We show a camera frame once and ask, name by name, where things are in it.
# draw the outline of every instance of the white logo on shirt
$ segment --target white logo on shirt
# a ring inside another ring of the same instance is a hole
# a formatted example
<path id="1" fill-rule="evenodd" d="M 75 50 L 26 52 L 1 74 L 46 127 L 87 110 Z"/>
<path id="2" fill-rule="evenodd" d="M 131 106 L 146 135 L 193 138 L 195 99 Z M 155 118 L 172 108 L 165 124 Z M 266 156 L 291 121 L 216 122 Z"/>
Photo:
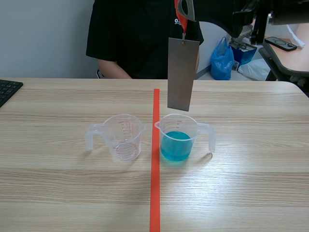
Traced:
<path id="1" fill-rule="evenodd" d="M 179 19 L 177 19 L 177 18 L 175 19 L 175 25 L 181 25 Z"/>

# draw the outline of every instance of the red line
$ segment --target red line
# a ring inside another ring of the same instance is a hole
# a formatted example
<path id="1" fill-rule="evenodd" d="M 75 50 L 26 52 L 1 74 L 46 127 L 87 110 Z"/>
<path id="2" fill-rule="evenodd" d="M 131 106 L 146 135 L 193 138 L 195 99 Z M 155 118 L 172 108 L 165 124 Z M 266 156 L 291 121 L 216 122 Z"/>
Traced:
<path id="1" fill-rule="evenodd" d="M 155 123 L 160 120 L 160 89 L 154 89 L 153 147 L 150 182 L 150 232 L 160 232 L 160 131 Z"/>

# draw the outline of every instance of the blue box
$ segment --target blue box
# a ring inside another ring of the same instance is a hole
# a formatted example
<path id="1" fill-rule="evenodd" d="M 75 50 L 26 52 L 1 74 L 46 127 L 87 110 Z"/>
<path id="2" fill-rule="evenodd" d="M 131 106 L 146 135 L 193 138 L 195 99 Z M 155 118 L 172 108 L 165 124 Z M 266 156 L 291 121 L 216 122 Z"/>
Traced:
<path id="1" fill-rule="evenodd" d="M 257 47 L 250 44 L 243 43 L 242 45 L 244 47 L 242 46 L 242 48 L 240 48 L 239 46 L 231 44 L 234 54 L 233 70 L 238 70 L 241 65 L 249 63 L 257 51 Z"/>

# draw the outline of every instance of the measuring cup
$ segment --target measuring cup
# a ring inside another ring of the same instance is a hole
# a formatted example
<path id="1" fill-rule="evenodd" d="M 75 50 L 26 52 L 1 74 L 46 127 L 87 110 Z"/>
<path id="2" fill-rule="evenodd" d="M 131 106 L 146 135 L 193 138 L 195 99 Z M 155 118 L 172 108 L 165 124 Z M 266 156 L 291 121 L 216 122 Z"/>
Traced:
<path id="1" fill-rule="evenodd" d="M 113 157 L 121 161 L 134 160 L 140 154 L 141 133 L 146 126 L 133 115 L 116 115 L 103 124 L 92 124 L 85 135 L 88 151 L 93 149 L 93 135 L 101 135 Z"/>
<path id="2" fill-rule="evenodd" d="M 200 133 L 209 135 L 209 151 L 215 152 L 216 135 L 209 124 L 197 123 L 185 115 L 171 114 L 155 123 L 155 127 L 161 131 L 161 153 L 169 160 L 188 158 Z"/>

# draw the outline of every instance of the white wall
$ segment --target white wall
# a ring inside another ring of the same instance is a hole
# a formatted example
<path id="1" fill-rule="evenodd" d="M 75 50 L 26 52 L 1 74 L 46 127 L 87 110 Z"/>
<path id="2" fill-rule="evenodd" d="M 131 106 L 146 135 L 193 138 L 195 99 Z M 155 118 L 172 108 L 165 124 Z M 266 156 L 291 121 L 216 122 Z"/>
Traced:
<path id="1" fill-rule="evenodd" d="M 0 76 L 95 77 L 85 55 L 92 0 L 0 0 Z"/>
<path id="2" fill-rule="evenodd" d="M 227 32 L 221 27 L 212 23 L 200 22 L 200 27 L 204 36 L 204 43 L 199 49 L 199 67 L 197 72 L 203 70 L 211 64 L 211 55 L 222 37 L 227 36 Z"/>

